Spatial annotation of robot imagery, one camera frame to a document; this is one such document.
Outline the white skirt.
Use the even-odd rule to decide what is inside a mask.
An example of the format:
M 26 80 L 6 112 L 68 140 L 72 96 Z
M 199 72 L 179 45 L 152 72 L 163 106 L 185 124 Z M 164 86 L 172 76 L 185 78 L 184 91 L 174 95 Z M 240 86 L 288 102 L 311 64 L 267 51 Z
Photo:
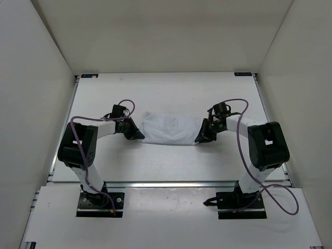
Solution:
M 201 126 L 202 119 L 195 116 L 144 112 L 140 131 L 145 137 L 140 142 L 193 146 Z

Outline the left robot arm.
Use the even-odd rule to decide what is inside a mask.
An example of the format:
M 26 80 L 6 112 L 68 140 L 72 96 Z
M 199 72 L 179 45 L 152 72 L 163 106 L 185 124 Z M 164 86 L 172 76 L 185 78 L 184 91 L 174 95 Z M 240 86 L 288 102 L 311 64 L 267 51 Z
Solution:
M 129 110 L 119 103 L 101 118 L 73 116 L 66 126 L 58 149 L 58 160 L 76 174 L 82 191 L 90 193 L 90 200 L 96 206 L 104 206 L 108 202 L 106 184 L 94 166 L 97 141 L 115 134 L 123 134 L 128 141 L 144 139 L 131 118 L 134 110 L 134 107 Z

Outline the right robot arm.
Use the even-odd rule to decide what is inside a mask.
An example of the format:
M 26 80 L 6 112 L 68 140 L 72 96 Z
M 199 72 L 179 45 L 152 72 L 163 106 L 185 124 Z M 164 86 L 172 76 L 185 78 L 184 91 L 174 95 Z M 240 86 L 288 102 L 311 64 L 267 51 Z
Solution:
M 226 103 L 215 104 L 208 111 L 195 139 L 195 143 L 209 143 L 217 140 L 217 134 L 232 131 L 237 135 L 238 148 L 241 148 L 240 136 L 248 140 L 250 165 L 246 174 L 237 181 L 232 195 L 233 203 L 244 208 L 251 197 L 262 189 L 262 183 L 276 168 L 290 158 L 283 131 L 278 122 L 260 122 L 233 113 Z

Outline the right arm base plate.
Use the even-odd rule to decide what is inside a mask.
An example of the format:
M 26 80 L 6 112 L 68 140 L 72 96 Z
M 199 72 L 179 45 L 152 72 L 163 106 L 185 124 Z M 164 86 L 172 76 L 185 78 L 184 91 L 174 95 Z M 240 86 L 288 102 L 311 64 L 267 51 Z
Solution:
M 216 196 L 203 202 L 216 206 L 219 220 L 266 219 L 267 214 L 261 193 L 242 193 L 240 187 L 232 192 L 216 192 Z

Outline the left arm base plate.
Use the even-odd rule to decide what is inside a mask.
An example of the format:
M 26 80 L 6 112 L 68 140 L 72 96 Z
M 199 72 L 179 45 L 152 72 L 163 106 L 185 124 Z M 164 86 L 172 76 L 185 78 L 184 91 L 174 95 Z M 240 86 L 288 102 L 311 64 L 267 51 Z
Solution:
M 77 204 L 77 217 L 93 218 L 122 218 L 125 201 L 124 192 L 109 192 L 114 207 L 108 197 L 97 194 L 93 195 L 82 191 Z

